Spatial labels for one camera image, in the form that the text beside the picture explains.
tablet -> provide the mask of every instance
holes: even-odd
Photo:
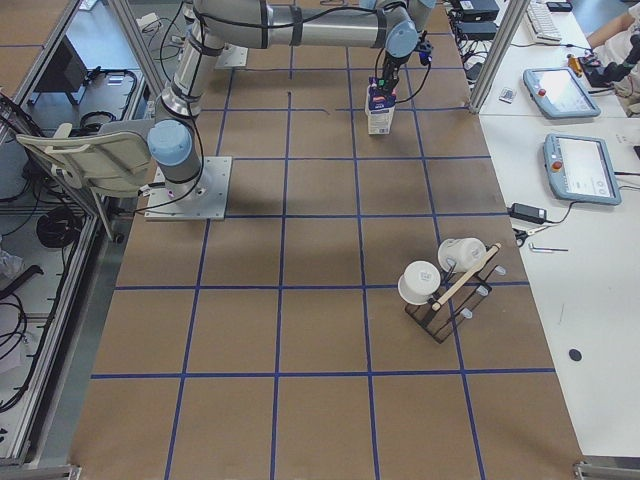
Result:
[[[543,151],[549,184],[558,198],[606,205],[622,201],[604,140],[552,133]]]
[[[568,67],[527,69],[523,80],[531,98],[548,118],[600,115],[600,108]]]

black round object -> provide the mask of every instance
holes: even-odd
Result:
[[[572,348],[571,350],[569,350],[569,358],[571,358],[571,360],[573,360],[574,362],[579,362],[580,360],[582,360],[582,353],[580,353],[580,350]]]
[[[57,207],[42,215],[36,225],[40,243],[48,248],[63,248],[80,237],[82,220],[68,207]]]

person's arm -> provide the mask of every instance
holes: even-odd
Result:
[[[633,25],[634,21],[635,18],[633,18],[629,12],[623,13],[589,35],[587,37],[587,41],[591,48],[604,45],[604,42],[609,40],[611,37],[617,33],[624,32],[627,28]]]

wooden handle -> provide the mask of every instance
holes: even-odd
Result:
[[[473,267],[465,272],[464,275],[462,275],[458,279],[458,281],[451,286],[449,290],[444,292],[444,294],[431,305],[431,309],[435,312],[440,310],[442,308],[442,305],[447,303],[451,299],[451,297],[453,297],[458,292],[458,290],[460,290],[463,285],[469,281],[471,277],[482,270],[501,248],[501,244],[494,243],[491,248],[487,250],[487,253],[485,253],[484,256],[480,260],[478,260],[478,262]]]

person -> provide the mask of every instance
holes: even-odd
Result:
[[[636,33],[640,34],[640,3],[593,32],[587,41],[604,66],[611,62],[621,64],[631,51],[631,36]],[[618,96],[625,99],[622,103],[627,113],[635,113],[633,110],[640,107],[640,67],[634,67],[614,86]]]

